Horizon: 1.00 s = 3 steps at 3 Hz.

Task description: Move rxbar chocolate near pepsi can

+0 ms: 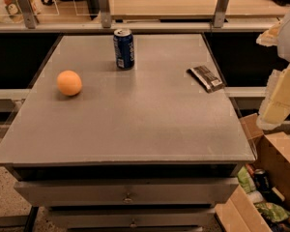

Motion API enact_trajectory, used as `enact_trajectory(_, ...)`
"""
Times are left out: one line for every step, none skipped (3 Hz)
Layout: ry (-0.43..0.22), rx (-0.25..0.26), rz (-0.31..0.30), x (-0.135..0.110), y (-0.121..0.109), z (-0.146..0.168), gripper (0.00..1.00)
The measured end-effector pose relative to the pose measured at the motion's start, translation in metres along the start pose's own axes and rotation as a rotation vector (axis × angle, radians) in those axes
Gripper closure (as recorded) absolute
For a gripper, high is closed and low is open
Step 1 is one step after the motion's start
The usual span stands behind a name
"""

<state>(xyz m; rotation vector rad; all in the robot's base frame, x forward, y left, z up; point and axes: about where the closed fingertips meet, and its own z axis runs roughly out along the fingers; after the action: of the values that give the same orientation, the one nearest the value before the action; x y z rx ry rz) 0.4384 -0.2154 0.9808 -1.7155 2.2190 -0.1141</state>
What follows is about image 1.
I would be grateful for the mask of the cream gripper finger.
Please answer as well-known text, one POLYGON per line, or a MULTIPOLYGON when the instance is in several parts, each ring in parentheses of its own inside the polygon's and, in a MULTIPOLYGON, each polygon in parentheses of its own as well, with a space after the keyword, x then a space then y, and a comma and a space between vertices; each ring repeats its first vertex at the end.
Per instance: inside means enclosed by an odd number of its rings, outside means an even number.
POLYGON ((256 42, 266 47, 277 46, 277 39, 278 39, 280 25, 281 25, 281 22, 279 21, 278 23, 270 27, 268 30, 260 34, 258 38, 256 39, 256 42))
POLYGON ((269 76, 266 97, 261 102, 256 125, 265 131, 279 127, 290 114, 290 64, 269 76))

